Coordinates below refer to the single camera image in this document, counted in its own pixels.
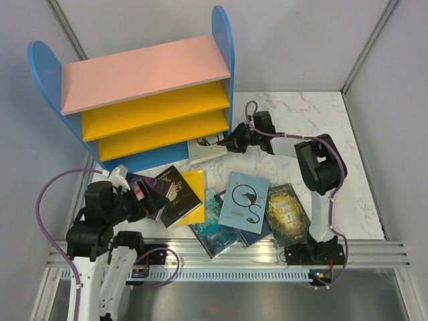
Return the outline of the purple galaxy cover book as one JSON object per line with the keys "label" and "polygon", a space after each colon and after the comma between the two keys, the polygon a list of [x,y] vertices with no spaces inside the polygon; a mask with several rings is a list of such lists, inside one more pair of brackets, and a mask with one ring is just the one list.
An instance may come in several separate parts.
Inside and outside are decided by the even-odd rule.
{"label": "purple galaxy cover book", "polygon": [[146,217],[158,221],[163,207],[169,202],[171,184],[167,181],[128,173],[126,181],[145,208]]}

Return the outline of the black moon cover book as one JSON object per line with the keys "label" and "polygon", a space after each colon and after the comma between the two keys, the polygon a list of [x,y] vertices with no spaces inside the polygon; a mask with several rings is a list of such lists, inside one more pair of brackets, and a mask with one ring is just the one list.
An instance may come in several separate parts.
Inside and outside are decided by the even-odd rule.
{"label": "black moon cover book", "polygon": [[175,198],[164,206],[160,216],[160,220],[165,228],[170,229],[182,220],[189,210],[185,205],[184,198],[185,196],[189,196],[192,190],[181,173],[173,165],[165,169],[157,178],[166,179],[173,184]]}

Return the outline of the grey G cover book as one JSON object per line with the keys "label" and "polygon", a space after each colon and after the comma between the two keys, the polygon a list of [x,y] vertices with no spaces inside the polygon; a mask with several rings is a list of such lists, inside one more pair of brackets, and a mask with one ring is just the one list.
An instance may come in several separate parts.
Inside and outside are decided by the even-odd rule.
{"label": "grey G cover book", "polygon": [[190,164],[196,165],[220,156],[225,156],[227,154],[227,148],[218,145],[218,142],[223,139],[224,135],[220,132],[188,140],[187,147]]}

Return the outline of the light blue cat book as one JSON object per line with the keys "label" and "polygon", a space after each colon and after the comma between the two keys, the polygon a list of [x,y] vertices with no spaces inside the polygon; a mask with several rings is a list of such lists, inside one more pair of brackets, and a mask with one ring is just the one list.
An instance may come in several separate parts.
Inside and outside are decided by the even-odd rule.
{"label": "light blue cat book", "polygon": [[232,171],[218,223],[249,233],[262,231],[270,181]]}

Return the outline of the dark navy blue book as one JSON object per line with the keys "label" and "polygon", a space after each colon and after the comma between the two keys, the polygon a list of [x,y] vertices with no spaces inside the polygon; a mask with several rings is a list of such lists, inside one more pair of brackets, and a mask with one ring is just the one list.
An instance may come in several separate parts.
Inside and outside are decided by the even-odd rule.
{"label": "dark navy blue book", "polygon": [[252,233],[252,232],[248,232],[240,229],[236,229],[235,232],[237,233],[240,240],[246,247],[251,247],[253,244],[267,237],[272,231],[269,226],[267,217],[264,216],[260,234],[256,234],[256,233]]}

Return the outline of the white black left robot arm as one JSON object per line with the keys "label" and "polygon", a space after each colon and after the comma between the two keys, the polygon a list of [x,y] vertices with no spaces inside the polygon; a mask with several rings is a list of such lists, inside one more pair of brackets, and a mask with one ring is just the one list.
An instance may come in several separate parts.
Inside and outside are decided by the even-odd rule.
{"label": "white black left robot arm", "polygon": [[128,275],[135,264],[166,245],[145,245],[137,231],[114,232],[123,221],[143,219],[146,209],[125,179],[88,185],[85,205],[66,234],[73,271],[68,320],[117,320]]}

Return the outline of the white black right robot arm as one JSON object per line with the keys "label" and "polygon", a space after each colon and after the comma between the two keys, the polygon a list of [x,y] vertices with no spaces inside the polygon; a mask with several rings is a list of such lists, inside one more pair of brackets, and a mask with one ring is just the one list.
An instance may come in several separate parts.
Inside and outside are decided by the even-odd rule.
{"label": "white black right robot arm", "polygon": [[331,136],[276,132],[269,112],[261,111],[254,113],[249,122],[239,124],[217,144],[234,153],[243,154],[248,146],[258,146],[268,154],[297,159],[302,180],[312,197],[306,257],[313,263],[323,262],[337,244],[332,228],[332,205],[347,176],[346,165]]}

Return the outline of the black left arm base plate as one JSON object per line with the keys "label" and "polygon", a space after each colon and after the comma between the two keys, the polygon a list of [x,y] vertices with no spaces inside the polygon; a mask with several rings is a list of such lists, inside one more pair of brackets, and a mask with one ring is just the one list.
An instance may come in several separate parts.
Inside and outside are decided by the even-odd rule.
{"label": "black left arm base plate", "polygon": [[139,267],[150,267],[151,265],[164,265],[167,258],[167,246],[165,244],[146,244],[142,253],[137,255],[134,263]]}

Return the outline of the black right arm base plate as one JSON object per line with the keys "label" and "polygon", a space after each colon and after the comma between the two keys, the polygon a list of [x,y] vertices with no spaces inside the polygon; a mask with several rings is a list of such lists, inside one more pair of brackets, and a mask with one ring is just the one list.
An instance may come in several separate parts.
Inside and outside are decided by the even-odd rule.
{"label": "black right arm base plate", "polygon": [[343,265],[345,254],[338,243],[299,243],[284,248],[288,265]]}

